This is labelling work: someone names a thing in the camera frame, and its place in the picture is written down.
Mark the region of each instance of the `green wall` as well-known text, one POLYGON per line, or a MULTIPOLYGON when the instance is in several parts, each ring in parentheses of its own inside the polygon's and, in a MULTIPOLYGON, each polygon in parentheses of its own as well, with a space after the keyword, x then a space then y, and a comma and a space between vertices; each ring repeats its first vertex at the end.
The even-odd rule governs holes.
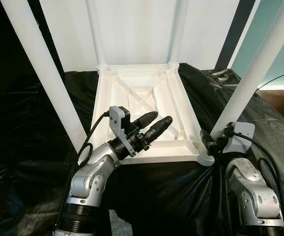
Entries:
MULTIPOLYGON (((246 73, 282 3, 283 0, 261 0, 232 65, 232 69, 239 76, 242 77, 246 73)), ((284 74, 284 45, 261 84, 282 74, 284 74)), ((270 85, 284 85, 284 76, 271 82, 270 85)))

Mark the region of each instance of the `white plastic platform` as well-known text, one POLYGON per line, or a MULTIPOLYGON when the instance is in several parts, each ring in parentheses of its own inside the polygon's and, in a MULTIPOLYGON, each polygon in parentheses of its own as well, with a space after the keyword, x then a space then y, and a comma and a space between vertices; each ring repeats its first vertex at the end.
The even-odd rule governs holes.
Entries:
MULTIPOLYGON (((173 118, 169 128, 152 143, 147 151, 128 157, 123 164, 197 161, 212 165, 212 157, 201 157, 200 125, 178 74, 177 67, 157 65, 118 65, 101 70, 96 93, 93 121, 110 106, 123 106, 130 111, 131 121, 143 114, 157 111, 158 117, 173 118)), ((90 139, 94 148, 115 138, 104 119, 90 139)))

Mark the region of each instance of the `white pillar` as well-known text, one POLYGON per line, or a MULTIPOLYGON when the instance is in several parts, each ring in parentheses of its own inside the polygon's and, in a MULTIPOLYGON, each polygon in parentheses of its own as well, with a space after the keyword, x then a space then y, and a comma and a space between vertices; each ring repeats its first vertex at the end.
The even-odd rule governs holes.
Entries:
POLYGON ((86 133, 44 42, 28 1, 1 0, 1 3, 75 150, 78 152, 86 138, 86 133))
POLYGON ((237 121, 249 102, 259 83, 271 67, 280 49, 284 45, 284 3, 266 35, 261 48, 253 59, 235 92, 231 96, 220 118, 216 122, 211 136, 215 140, 229 122, 237 121))
POLYGON ((97 58, 97 69, 104 69, 107 66, 107 63, 104 58, 97 10, 95 0, 86 0, 87 11, 89 16, 89 21, 92 28, 93 41, 95 46, 96 58, 97 58))
POLYGON ((185 26, 189 0, 177 0, 170 42, 170 58, 168 64, 171 66, 179 65, 178 56, 181 47, 183 29, 185 26))

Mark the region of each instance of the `white backdrop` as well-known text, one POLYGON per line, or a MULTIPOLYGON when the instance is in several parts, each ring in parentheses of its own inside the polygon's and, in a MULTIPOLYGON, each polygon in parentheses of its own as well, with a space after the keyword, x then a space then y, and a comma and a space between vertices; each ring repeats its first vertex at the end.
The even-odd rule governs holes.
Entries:
MULTIPOLYGON (((40 0, 65 71, 95 70, 85 0, 40 0)), ((190 0, 179 62, 214 68, 239 0, 190 0)), ((96 0, 108 64, 166 63, 176 0, 96 0)))

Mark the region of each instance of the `black cable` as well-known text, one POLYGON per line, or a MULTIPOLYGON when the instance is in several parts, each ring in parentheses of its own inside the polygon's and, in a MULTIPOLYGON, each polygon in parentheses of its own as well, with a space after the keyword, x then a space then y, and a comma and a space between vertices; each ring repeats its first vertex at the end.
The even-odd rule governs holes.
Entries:
POLYGON ((72 178, 73 178, 73 175, 75 173, 75 170, 79 170, 80 168, 82 168, 83 166, 86 165, 86 163, 89 161, 91 155, 92 155, 92 152, 93 152, 93 145, 91 143, 88 143, 88 140, 90 139, 90 137, 92 136, 93 132, 95 131, 95 129, 97 128, 97 126, 99 125, 99 123, 101 122, 101 120, 104 118, 104 117, 108 117, 109 116, 109 111, 103 113, 98 119, 97 121, 95 122, 95 124, 93 125, 93 127, 91 128, 90 132, 87 134, 87 137, 85 139, 85 141, 83 142, 83 145, 82 147, 80 148, 79 152, 77 153, 77 157, 76 157, 76 160, 74 161, 73 163, 73 166, 68 174, 68 178, 67 178, 67 182, 66 182, 66 185, 65 185, 65 192, 64 192, 64 197, 63 197, 63 200, 61 202, 61 207, 60 207, 60 211, 59 211, 59 215, 57 217, 57 221, 54 225, 54 227, 57 227, 57 225, 59 224, 59 220, 61 218, 61 215, 62 215, 62 212, 63 212, 63 208, 64 208, 64 203, 66 202, 67 200, 67 197, 68 197, 68 193, 69 193, 69 185, 72 181, 72 178), (85 158, 85 160, 83 160, 78 168, 76 168, 77 166, 77 161, 80 157, 80 155, 82 154, 82 152, 84 151, 84 149, 86 147, 90 146, 90 149, 89 149, 89 153, 87 155, 87 157, 85 158))
POLYGON ((263 161, 263 162, 266 164, 266 166, 269 168, 269 170, 270 170, 270 172, 271 172, 271 174, 272 174, 272 176, 273 176, 274 182, 275 182, 275 184, 276 184, 276 186, 277 186, 278 180, 277 180, 277 178, 276 178, 276 174, 275 174, 275 171, 274 171, 273 168, 272 168, 272 165, 270 164, 270 162, 269 162, 267 159, 265 159, 265 158, 263 158, 263 157, 259 158, 259 159, 258 159, 258 166, 259 166, 259 168, 260 168, 260 172, 261 172, 261 173, 264 173, 263 170, 262 170, 262 168, 261 168, 261 161, 263 161))
POLYGON ((255 140, 253 140, 253 139, 251 139, 251 138, 249 138, 249 137, 247 137, 243 134, 239 134, 239 133, 235 133, 235 132, 233 132, 232 135, 235 135, 237 137, 240 137, 240 138, 243 138, 243 139, 246 139, 246 140, 252 142, 256 146, 258 146, 258 148, 260 148, 270 159, 270 161, 273 165, 273 168, 271 167, 270 170, 271 169, 274 170, 272 172, 272 175, 276 177, 276 185, 277 185, 280 200, 281 200, 281 212, 282 212, 282 215, 284 216, 284 192, 283 192, 283 187, 282 187, 281 174, 280 174, 280 171, 279 171, 279 168, 278 168, 276 162, 274 161, 273 156, 261 144, 259 144, 255 140))
POLYGON ((276 77, 276 78, 274 78, 274 79, 272 79, 272 80, 266 82, 265 84, 263 84, 263 85, 261 85, 260 87, 258 87, 254 92, 257 92, 257 91, 258 91, 260 88, 262 88, 263 86, 265 86, 265 85, 271 83, 272 81, 274 81, 274 80, 276 80, 276 79, 278 79, 278 78, 280 78, 280 77, 283 77, 283 76, 284 76, 284 74, 282 74, 282 75, 280 75, 280 76, 278 76, 278 77, 276 77))

